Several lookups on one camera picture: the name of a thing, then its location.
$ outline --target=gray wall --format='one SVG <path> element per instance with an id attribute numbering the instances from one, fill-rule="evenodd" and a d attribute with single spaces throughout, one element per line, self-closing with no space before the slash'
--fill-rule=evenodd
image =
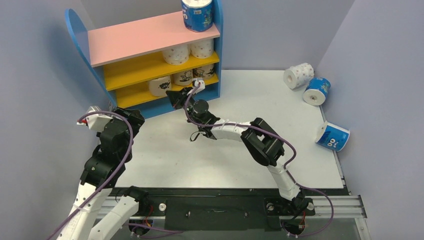
<path id="1" fill-rule="evenodd" d="M 221 0 L 224 69 L 316 67 L 354 0 Z M 96 28 L 181 10 L 181 0 L 81 0 Z"/>
<path id="2" fill-rule="evenodd" d="M 76 126 L 106 96 L 73 46 L 79 0 L 0 3 L 0 239 L 45 239 L 69 213 L 95 133 Z"/>
<path id="3" fill-rule="evenodd" d="M 318 66 L 324 111 L 351 129 L 339 153 L 373 240 L 423 239 L 424 1 L 356 0 Z"/>

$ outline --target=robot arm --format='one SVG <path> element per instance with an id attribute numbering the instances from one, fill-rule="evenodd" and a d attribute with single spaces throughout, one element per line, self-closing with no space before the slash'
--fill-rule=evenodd
<path id="1" fill-rule="evenodd" d="M 166 94 L 172 106 L 180 109 L 184 107 L 192 90 L 192 87 L 185 87 L 180 91 L 166 91 Z M 255 126 L 277 135 L 263 119 L 256 118 L 251 122 L 232 122 L 221 119 L 209 112 L 209 105 L 205 100 L 195 101 L 193 98 L 188 100 L 187 112 L 190 119 L 203 125 L 198 125 L 198 130 L 203 136 L 213 140 L 229 139 L 243 142 L 253 159 L 267 167 L 278 186 L 281 197 L 291 202 L 297 201 L 302 193 L 299 186 L 288 175 L 287 170 L 283 168 L 285 163 L 283 143 L 275 137 L 248 128 L 248 126 Z"/>
<path id="2" fill-rule="evenodd" d="M 92 106 L 87 112 L 90 113 L 99 110 L 98 107 Z M 135 137 L 145 122 L 140 112 L 138 110 L 131 111 L 118 107 L 114 109 L 114 112 L 128 120 L 133 131 L 133 136 Z M 108 184 L 84 207 L 80 208 L 80 205 L 109 178 L 121 161 L 127 163 L 131 160 L 131 154 L 129 154 L 127 159 L 123 160 L 130 142 L 128 126 L 122 120 L 104 114 L 90 115 L 82 123 L 78 123 L 78 125 L 88 126 L 89 129 L 96 131 L 100 139 L 100 144 L 94 149 L 92 156 L 85 163 L 84 171 L 80 177 L 78 193 L 70 214 L 76 209 L 79 209 L 79 212 L 61 229 L 57 239 L 110 239 L 130 216 L 147 205 L 145 204 L 146 198 L 140 195 L 140 190 L 137 191 L 137 189 L 130 188 L 132 191 L 123 197 L 119 204 L 92 229 L 103 202 L 111 193 L 118 178 L 125 171 L 125 166 L 122 166 Z"/>

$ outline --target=yellow shelf board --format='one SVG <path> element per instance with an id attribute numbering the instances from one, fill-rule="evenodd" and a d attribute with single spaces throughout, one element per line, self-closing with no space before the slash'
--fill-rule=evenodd
<path id="1" fill-rule="evenodd" d="M 206 85 L 214 84 L 218 82 L 218 77 L 216 74 L 212 78 L 205 80 Z M 189 86 L 178 86 L 172 84 L 172 91 L 180 91 L 181 89 Z M 116 91 L 116 101 L 117 105 L 120 108 L 128 108 L 131 106 L 143 104 L 150 102 L 156 99 L 164 98 L 166 96 L 153 96 L 150 94 L 148 83 L 146 81 L 134 84 L 131 86 L 119 88 Z"/>
<path id="2" fill-rule="evenodd" d="M 220 58 L 214 52 L 208 58 L 196 58 L 190 55 L 186 63 L 171 65 L 164 60 L 162 52 L 154 52 L 104 65 L 104 84 L 106 89 L 111 91 L 204 65 L 218 63 L 219 61 Z"/>

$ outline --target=white toilet paper roll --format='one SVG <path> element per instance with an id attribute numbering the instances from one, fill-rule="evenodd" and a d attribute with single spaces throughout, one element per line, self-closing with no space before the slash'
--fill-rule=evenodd
<path id="1" fill-rule="evenodd" d="M 193 68 L 193 76 L 195 78 L 211 79 L 215 73 L 215 64 L 209 64 L 197 68 Z"/>
<path id="2" fill-rule="evenodd" d="M 189 60 L 189 45 L 174 46 L 162 51 L 165 61 L 172 65 L 181 65 Z"/>
<path id="3" fill-rule="evenodd" d="M 194 42 L 190 45 L 191 55 L 198 59 L 205 59 L 214 53 L 214 39 Z"/>
<path id="4" fill-rule="evenodd" d="M 326 100 L 326 96 L 318 89 L 308 89 L 303 93 L 303 100 L 312 106 L 319 106 Z"/>
<path id="5" fill-rule="evenodd" d="M 290 89 L 297 89 L 307 84 L 314 77 L 314 69 L 309 63 L 291 66 L 284 71 L 283 80 Z"/>
<path id="6" fill-rule="evenodd" d="M 171 90 L 171 76 L 163 76 L 148 81 L 148 90 L 153 96 L 164 97 L 166 91 Z"/>
<path id="7" fill-rule="evenodd" d="M 185 70 L 172 75 L 173 83 L 179 86 L 190 85 L 193 81 L 193 70 Z"/>

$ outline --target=screw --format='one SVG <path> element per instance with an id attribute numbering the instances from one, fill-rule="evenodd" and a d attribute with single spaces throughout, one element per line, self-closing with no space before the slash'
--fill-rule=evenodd
<path id="1" fill-rule="evenodd" d="M 307 204 L 307 207 L 306 207 L 308 210 L 310 210 L 310 211 L 312 211 L 312 210 L 314 210 L 314 204 L 312 204 L 312 202 L 309 202 L 308 204 Z"/>
<path id="2" fill-rule="evenodd" d="M 272 203 L 268 203 L 268 204 L 266 205 L 266 209 L 268 209 L 268 211 L 272 211 L 272 210 L 274 210 L 274 204 L 272 204 Z"/>
<path id="3" fill-rule="evenodd" d="M 165 209 L 167 209 L 167 205 L 166 205 L 165 203 L 161 203 L 161 204 L 159 204 L 159 210 L 160 210 L 161 212 L 165 211 Z"/>

